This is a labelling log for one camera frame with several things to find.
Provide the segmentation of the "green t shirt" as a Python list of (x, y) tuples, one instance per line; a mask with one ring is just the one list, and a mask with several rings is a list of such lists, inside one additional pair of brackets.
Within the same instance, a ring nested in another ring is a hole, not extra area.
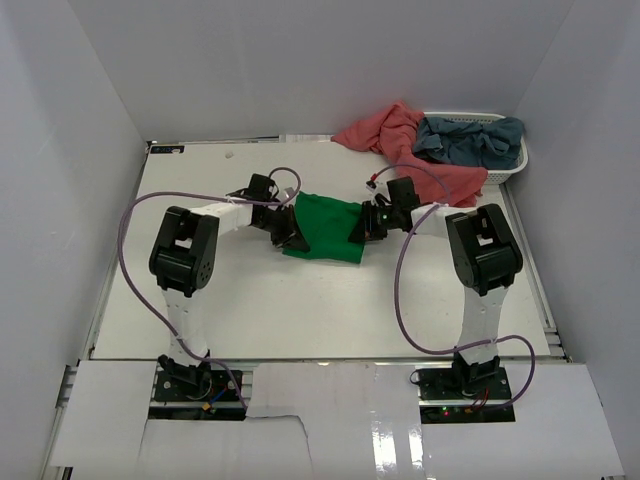
[(364, 245), (349, 236), (359, 220), (358, 203), (301, 192), (294, 206), (296, 221), (309, 246), (308, 252), (284, 248), (283, 254), (304, 260), (335, 260), (360, 264)]

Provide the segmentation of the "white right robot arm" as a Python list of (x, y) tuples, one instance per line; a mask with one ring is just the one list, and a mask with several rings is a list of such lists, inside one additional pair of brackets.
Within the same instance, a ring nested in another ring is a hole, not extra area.
[(499, 369), (497, 336), (508, 289), (523, 268), (523, 257), (501, 207), (495, 203), (457, 208), (420, 204), (411, 178), (387, 183), (388, 196), (362, 204), (348, 240), (380, 241), (390, 230), (408, 239), (430, 235), (449, 242), (457, 278), (464, 287), (463, 323), (451, 374), (453, 390), (472, 399), (484, 391)]

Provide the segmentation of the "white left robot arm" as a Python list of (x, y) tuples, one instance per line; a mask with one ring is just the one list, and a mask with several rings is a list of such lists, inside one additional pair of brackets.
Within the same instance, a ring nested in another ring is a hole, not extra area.
[(298, 187), (280, 191), (271, 175), (254, 174), (247, 187), (194, 208), (172, 206), (164, 214), (149, 258), (150, 273), (162, 290), (171, 325), (169, 357), (187, 364), (177, 387), (199, 399), (211, 387), (211, 374), (196, 365), (210, 356), (201, 294), (213, 275), (218, 240), (245, 227), (270, 235), (273, 246), (307, 253), (294, 213)]

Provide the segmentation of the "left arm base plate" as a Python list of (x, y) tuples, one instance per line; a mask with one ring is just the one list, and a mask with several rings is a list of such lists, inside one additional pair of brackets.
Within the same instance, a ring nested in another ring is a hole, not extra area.
[(175, 421), (243, 421), (240, 403), (243, 372), (209, 363), (183, 365), (167, 355), (158, 358), (148, 417)]

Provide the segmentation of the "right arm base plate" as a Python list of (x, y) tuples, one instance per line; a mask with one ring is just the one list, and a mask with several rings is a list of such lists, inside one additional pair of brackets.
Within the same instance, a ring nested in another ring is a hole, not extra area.
[(512, 398), (504, 367), (479, 384), (457, 384), (451, 368), (414, 370), (409, 382), (418, 388), (420, 418), (423, 425), (462, 425), (514, 423), (512, 405), (499, 408)]

